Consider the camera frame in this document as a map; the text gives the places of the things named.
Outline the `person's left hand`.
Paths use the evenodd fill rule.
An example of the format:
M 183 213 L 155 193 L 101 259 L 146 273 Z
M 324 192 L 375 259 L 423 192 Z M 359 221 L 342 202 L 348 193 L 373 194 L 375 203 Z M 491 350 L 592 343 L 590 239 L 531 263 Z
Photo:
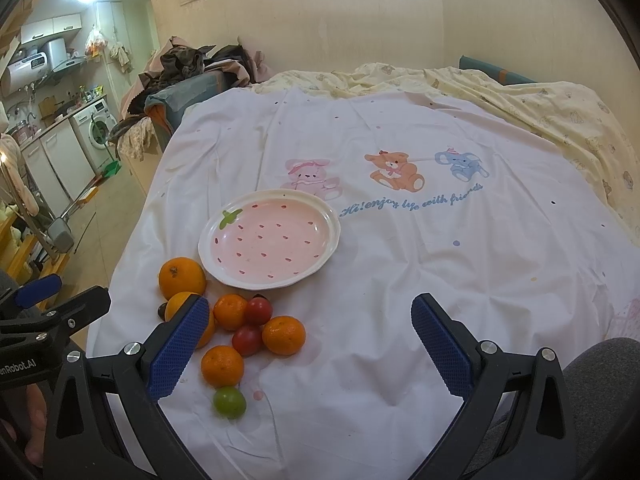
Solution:
M 17 427 L 27 437 L 18 447 L 36 467 L 43 464 L 44 440 L 47 429 L 47 402 L 36 384 L 4 390 L 1 400 L 9 409 Z

